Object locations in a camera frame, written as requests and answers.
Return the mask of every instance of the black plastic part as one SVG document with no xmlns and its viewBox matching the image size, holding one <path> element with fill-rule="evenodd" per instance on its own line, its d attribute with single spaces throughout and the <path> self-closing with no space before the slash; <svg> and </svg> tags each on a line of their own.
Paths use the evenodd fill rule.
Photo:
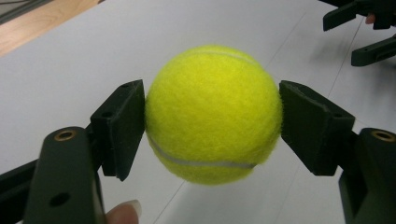
<svg viewBox="0 0 396 224">
<path fill-rule="evenodd" d="M 105 175 L 124 180 L 145 131 L 143 81 L 118 87 L 91 116 L 93 134 L 105 153 Z"/>
<path fill-rule="evenodd" d="M 310 88 L 282 80 L 282 138 L 314 175 L 334 175 L 355 118 Z"/>
<path fill-rule="evenodd" d="M 396 37 L 391 37 L 365 48 L 352 51 L 353 66 L 377 63 L 396 55 Z"/>
<path fill-rule="evenodd" d="M 36 161 L 0 175 L 1 223 L 16 223 L 23 218 Z"/>
<path fill-rule="evenodd" d="M 106 223 L 88 136 L 70 127 L 44 140 L 29 192 L 25 224 Z"/>
<path fill-rule="evenodd" d="M 358 13 L 358 4 L 352 2 L 342 7 L 337 8 L 323 17 L 323 31 L 328 31 L 347 21 L 352 21 L 356 18 Z"/>
<path fill-rule="evenodd" d="M 361 203 L 367 196 L 366 183 L 362 175 L 349 175 L 343 172 L 338 185 L 340 187 L 346 224 L 355 223 L 354 219 L 359 213 Z"/>
<path fill-rule="evenodd" d="M 363 129 L 355 153 L 364 181 L 347 175 L 340 179 L 346 224 L 395 223 L 396 135 Z"/>
<path fill-rule="evenodd" d="M 20 7 L 17 7 L 3 15 L 0 15 L 0 25 L 11 21 L 35 8 L 41 7 L 51 1 L 52 0 L 31 0 L 29 2 L 26 2 L 26 4 L 23 4 Z"/>
</svg>

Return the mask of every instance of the wooden floor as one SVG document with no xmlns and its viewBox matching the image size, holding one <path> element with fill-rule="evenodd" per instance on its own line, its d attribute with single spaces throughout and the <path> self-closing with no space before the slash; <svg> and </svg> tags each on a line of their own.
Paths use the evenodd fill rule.
<svg viewBox="0 0 396 224">
<path fill-rule="evenodd" d="M 97 4 L 98 0 L 53 0 L 1 24 L 0 57 Z"/>
<path fill-rule="evenodd" d="M 323 32 L 322 17 L 333 9 L 314 0 L 105 1 L 0 58 L 0 173 L 36 159 L 48 133 L 86 127 L 119 85 L 142 78 L 147 91 L 168 60 L 203 44 L 241 49 L 276 82 L 318 91 L 357 118 L 357 133 L 396 133 L 396 59 L 350 65 L 352 50 L 394 28 L 374 31 L 358 17 Z M 279 140 L 248 178 L 193 185 L 170 174 L 144 136 L 123 183 L 101 178 L 106 210 L 139 199 L 145 224 L 340 224 L 341 172 L 313 176 Z"/>
</svg>

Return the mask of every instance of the tennis ball seam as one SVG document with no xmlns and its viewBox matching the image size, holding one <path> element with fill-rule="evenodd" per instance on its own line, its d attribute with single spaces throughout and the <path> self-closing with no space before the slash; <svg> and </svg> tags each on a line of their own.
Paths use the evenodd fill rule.
<svg viewBox="0 0 396 224">
<path fill-rule="evenodd" d="M 160 146 L 150 137 L 148 136 L 148 140 L 151 143 L 151 146 L 166 160 L 170 162 L 174 162 L 178 165 L 188 165 L 188 166 L 212 166 L 212 167 L 225 167 L 225 168 L 242 168 L 242 169 L 253 169 L 257 164 L 256 163 L 242 163 L 242 162 L 233 162 L 233 161 L 185 161 L 182 159 L 175 158 L 166 152 L 164 152 Z"/>
</svg>

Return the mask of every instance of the white table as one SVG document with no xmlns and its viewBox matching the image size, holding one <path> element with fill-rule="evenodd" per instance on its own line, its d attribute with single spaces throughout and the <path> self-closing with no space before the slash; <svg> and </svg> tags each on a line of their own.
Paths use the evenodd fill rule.
<svg viewBox="0 0 396 224">
<path fill-rule="evenodd" d="M 220 44 L 254 56 L 273 75 L 308 85 L 357 117 L 354 128 L 396 133 L 395 59 L 357 68 L 353 49 L 393 35 L 362 17 L 329 32 L 319 1 L 108 0 L 0 58 L 0 173 L 38 157 L 44 137 L 86 127 L 93 111 L 125 82 L 146 91 L 185 49 Z M 130 176 L 101 177 L 106 210 L 132 199 L 141 223 L 344 222 L 334 177 L 315 177 L 282 141 L 248 178 L 203 187 L 170 174 L 144 136 Z"/>
</svg>

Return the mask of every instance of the black mechanical part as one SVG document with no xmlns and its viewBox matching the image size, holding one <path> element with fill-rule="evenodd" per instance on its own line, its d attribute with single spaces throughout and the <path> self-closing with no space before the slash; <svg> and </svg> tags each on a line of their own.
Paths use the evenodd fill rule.
<svg viewBox="0 0 396 224">
<path fill-rule="evenodd" d="M 301 84 L 282 81 L 280 94 L 282 138 L 308 170 L 332 175 L 343 168 L 346 224 L 396 223 L 396 135 L 378 129 L 356 135 L 351 115 Z"/>
<path fill-rule="evenodd" d="M 0 175 L 0 218 L 2 223 L 16 223 L 23 218 L 36 161 L 31 161 Z"/>
<path fill-rule="evenodd" d="M 396 55 L 396 36 L 352 51 L 352 66 L 377 63 Z"/>
<path fill-rule="evenodd" d="M 85 130 L 51 133 L 35 168 L 23 223 L 106 223 L 97 187 Z"/>
<path fill-rule="evenodd" d="M 319 0 L 338 7 L 323 17 L 323 30 L 328 31 L 356 18 L 356 14 L 375 14 L 374 30 L 389 29 L 396 25 L 395 0 Z M 352 52 L 352 66 L 366 66 L 396 55 L 394 37 Z"/>
<path fill-rule="evenodd" d="M 355 118 L 310 88 L 281 81 L 282 138 L 314 175 L 334 175 L 335 148 L 349 138 Z"/>
<path fill-rule="evenodd" d="M 69 216 L 69 219 L 65 218 L 64 220 L 62 216 L 59 216 L 56 223 L 66 223 L 66 220 L 73 220 L 68 223 L 78 223 L 73 218 L 79 218 L 80 213 L 86 214 L 85 217 L 81 217 L 82 220 L 96 218 L 95 222 L 87 223 L 104 223 L 101 218 L 103 212 L 98 207 L 103 202 L 97 170 L 106 160 L 105 155 L 111 155 L 112 158 L 117 158 L 112 163 L 112 169 L 117 171 L 116 175 L 122 179 L 127 177 L 144 131 L 144 101 L 142 80 L 121 85 L 95 112 L 98 116 L 92 115 L 92 123 L 85 130 L 71 127 L 52 133 L 46 138 L 38 160 L 40 169 L 36 168 L 37 161 L 32 161 L 0 175 L 1 223 L 16 223 L 23 219 L 24 214 L 29 216 L 27 220 L 24 220 L 25 223 L 54 223 L 53 220 L 50 220 L 55 218 L 52 213 L 48 219 L 33 215 L 41 210 L 52 211 L 51 209 L 54 209 L 53 211 L 58 209 L 56 211 L 62 216 Z M 87 181 L 93 179 L 93 183 L 90 184 L 91 189 L 79 187 L 80 184 L 88 185 Z M 52 190 L 43 192 L 43 188 L 52 188 Z M 82 194 L 88 194 L 84 196 L 87 198 L 80 198 L 79 195 Z M 30 215 L 25 213 L 28 197 L 30 197 Z M 85 207 L 86 202 L 90 200 L 88 197 L 94 201 L 90 201 L 93 204 L 88 204 Z M 79 209 L 77 213 L 70 210 L 72 207 L 67 205 L 69 202 L 71 204 L 79 203 L 76 206 Z M 64 209 L 69 209 L 69 213 L 64 214 Z"/>
<path fill-rule="evenodd" d="M 145 131 L 144 113 L 143 81 L 137 80 L 118 87 L 91 116 L 96 146 L 105 153 L 105 175 L 121 181 L 128 176 Z"/>
</svg>

